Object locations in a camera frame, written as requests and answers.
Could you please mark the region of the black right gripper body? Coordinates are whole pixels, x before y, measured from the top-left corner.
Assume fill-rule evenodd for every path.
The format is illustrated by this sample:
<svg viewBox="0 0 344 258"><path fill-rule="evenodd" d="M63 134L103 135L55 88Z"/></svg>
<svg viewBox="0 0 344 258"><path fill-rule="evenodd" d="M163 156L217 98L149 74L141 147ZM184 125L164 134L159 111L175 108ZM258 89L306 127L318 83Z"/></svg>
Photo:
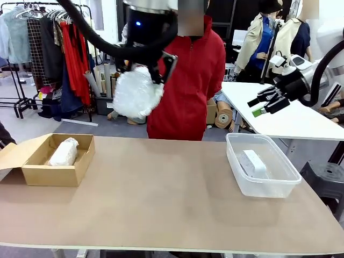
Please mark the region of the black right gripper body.
<svg viewBox="0 0 344 258"><path fill-rule="evenodd" d="M304 76L299 70L295 70L287 75L278 75L273 79L276 88L276 99L282 97L290 101L300 99L309 93L309 86Z"/></svg>

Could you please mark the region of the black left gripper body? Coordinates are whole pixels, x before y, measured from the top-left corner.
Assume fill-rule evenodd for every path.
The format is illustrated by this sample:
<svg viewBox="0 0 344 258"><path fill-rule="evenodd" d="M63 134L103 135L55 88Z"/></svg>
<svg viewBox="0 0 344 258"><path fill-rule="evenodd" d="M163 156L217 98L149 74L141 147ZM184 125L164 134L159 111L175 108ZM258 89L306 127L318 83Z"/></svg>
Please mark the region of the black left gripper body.
<svg viewBox="0 0 344 258"><path fill-rule="evenodd" d="M133 9L128 10L128 22L125 24L120 47L144 47L152 45L162 35L169 31L170 27L177 28L177 14L172 11L163 13L146 13ZM138 58L132 61L139 65L149 67L162 56L165 46L154 47L152 50L145 50Z"/></svg>

